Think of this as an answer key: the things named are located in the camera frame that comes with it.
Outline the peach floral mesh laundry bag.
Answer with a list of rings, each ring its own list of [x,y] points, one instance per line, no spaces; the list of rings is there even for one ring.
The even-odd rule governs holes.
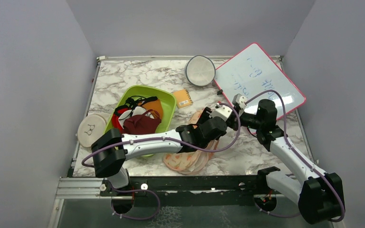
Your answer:
[[[183,175],[198,174],[213,157],[213,153],[204,151],[167,153],[163,163],[167,168]]]

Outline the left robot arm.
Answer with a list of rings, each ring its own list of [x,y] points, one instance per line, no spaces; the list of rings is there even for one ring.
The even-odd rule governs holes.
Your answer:
[[[181,125],[164,133],[121,134],[113,128],[91,145],[91,158],[97,178],[113,178],[112,188],[119,195],[130,190],[123,163],[135,157],[156,153],[184,153],[205,150],[212,140],[224,136],[226,121],[233,114],[226,105],[205,108],[196,124]]]

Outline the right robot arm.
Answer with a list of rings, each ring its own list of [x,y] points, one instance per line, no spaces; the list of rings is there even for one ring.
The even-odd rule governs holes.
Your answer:
[[[256,114],[244,112],[246,98],[235,95],[233,107],[239,118],[232,116],[230,126],[252,128],[256,138],[265,149],[277,156],[295,179],[276,167],[258,172],[255,187],[261,193],[276,190],[296,203],[300,215],[309,224],[330,220],[341,221],[345,215],[342,180],[336,173],[327,173],[299,152],[287,134],[277,125],[275,103],[262,99]]]

